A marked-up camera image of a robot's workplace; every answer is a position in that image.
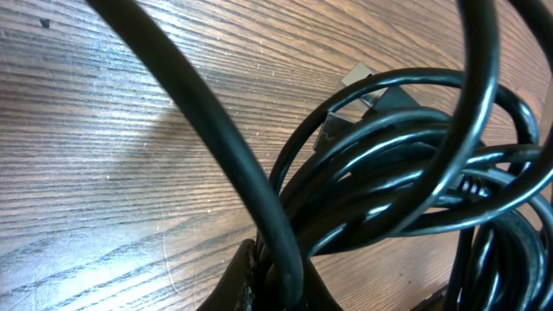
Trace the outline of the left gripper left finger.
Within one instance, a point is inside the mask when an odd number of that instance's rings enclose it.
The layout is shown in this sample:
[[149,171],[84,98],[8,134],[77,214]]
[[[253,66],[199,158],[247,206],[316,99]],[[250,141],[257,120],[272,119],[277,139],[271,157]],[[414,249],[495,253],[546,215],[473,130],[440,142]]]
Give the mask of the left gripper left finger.
[[213,292],[197,311],[252,311],[255,250],[252,239],[241,243]]

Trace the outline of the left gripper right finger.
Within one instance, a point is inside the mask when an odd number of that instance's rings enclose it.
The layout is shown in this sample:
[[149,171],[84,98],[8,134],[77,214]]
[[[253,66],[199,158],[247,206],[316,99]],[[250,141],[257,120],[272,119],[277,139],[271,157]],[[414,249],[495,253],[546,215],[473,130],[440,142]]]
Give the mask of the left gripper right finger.
[[310,260],[304,263],[303,272],[302,298],[297,309],[301,311],[342,311]]

